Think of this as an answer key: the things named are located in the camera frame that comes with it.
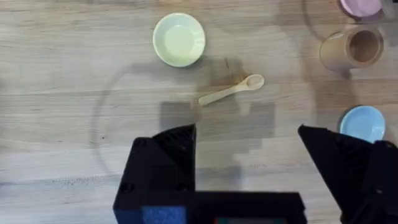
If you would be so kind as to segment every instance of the beige cup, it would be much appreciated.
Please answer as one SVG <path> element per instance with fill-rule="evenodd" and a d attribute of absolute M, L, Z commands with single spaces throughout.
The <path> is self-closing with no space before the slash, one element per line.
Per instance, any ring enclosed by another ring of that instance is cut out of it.
<path fill-rule="evenodd" d="M 364 68 L 376 63 L 384 49 L 377 29 L 355 27 L 331 35 L 322 43 L 320 60 L 330 70 Z"/>

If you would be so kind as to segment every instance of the wooden table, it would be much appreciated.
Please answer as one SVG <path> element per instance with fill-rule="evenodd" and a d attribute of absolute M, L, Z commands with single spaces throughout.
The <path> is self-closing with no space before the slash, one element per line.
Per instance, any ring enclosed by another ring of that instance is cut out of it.
<path fill-rule="evenodd" d="M 205 29 L 189 68 L 154 53 L 170 12 Z M 386 47 L 370 68 L 339 74 L 318 59 L 352 22 L 330 0 L 1 0 L 0 222 L 116 223 L 132 140 L 197 122 L 197 189 L 299 191 L 310 223 L 338 223 L 299 125 L 336 130 L 364 104 L 398 134 L 396 23 L 377 24 Z M 195 104 L 250 73 L 264 75 L 259 91 Z"/>

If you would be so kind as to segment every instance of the spoon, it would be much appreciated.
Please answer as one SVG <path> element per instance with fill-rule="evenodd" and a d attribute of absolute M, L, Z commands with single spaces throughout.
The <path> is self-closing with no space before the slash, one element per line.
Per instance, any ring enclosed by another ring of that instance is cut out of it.
<path fill-rule="evenodd" d="M 226 96 L 229 96 L 233 93 L 238 93 L 240 91 L 258 90 L 263 86 L 263 84 L 264 77 L 262 75 L 249 75 L 241 83 L 235 86 L 229 87 L 225 90 L 210 93 L 209 95 L 199 98 L 199 105 L 205 106 L 209 103 L 220 100 Z"/>

